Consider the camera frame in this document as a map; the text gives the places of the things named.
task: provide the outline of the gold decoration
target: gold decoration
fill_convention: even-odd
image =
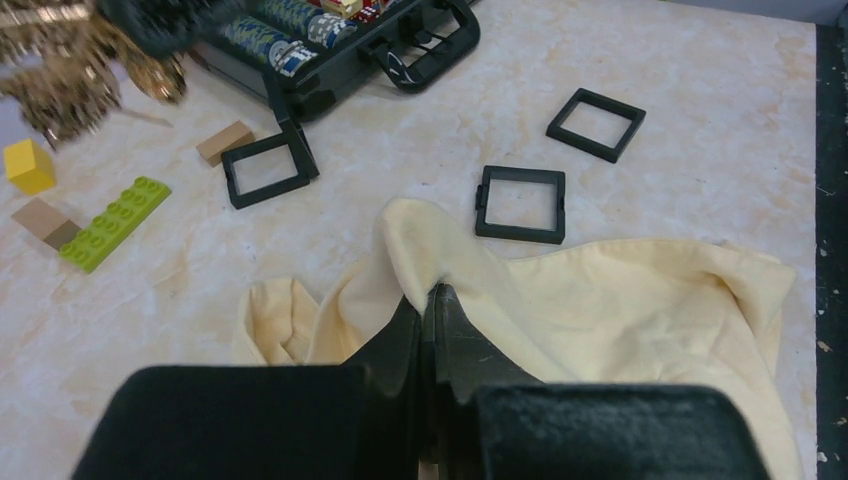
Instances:
[[[0,0],[0,61],[19,66],[31,54],[41,64],[0,79],[0,97],[15,98],[23,119],[54,149],[121,110],[110,60],[151,98],[176,104],[185,94],[179,59],[146,55],[96,11],[94,0]]]

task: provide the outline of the yellow block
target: yellow block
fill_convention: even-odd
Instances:
[[[56,186],[53,160],[31,138],[3,149],[6,178],[27,195]]]

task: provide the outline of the marble tabletop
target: marble tabletop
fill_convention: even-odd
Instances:
[[[730,241],[797,269],[777,383],[812,478],[815,27],[651,0],[523,5],[478,2],[479,47],[428,91],[402,95],[375,75],[306,125],[321,176],[240,211],[221,167],[195,146],[236,120],[258,137],[275,133],[271,112],[190,63],[180,107],[124,83],[127,107],[173,128],[113,116],[55,155],[58,185],[40,197],[86,225],[137,176],[173,194],[90,275],[14,223],[28,198],[0,187],[0,477],[66,476],[133,371],[226,364],[251,282],[295,276],[320,299],[367,254],[371,222],[390,198],[437,202],[470,231],[475,188],[492,164],[566,173],[563,247],[643,236]],[[648,112],[617,165],[545,137],[579,87]],[[577,114],[570,127],[614,135],[596,112]],[[290,174],[280,160],[243,162],[239,174]],[[540,193],[499,195],[500,220],[541,220]],[[562,248],[486,243],[511,257]]]

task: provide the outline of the beige fabric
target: beige fabric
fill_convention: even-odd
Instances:
[[[477,329],[544,381],[718,388],[748,420],[773,478],[795,479],[792,426],[772,378],[793,281],[774,258],[691,241],[607,241],[504,260],[438,206],[398,199],[375,222],[371,256],[320,307],[294,280],[253,286],[233,354],[240,364],[340,363],[403,295],[423,312],[444,282]]]

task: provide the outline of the green lego brick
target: green lego brick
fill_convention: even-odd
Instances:
[[[161,182],[136,178],[132,187],[121,192],[121,198],[62,246],[59,256],[93,272],[170,194],[171,189]]]

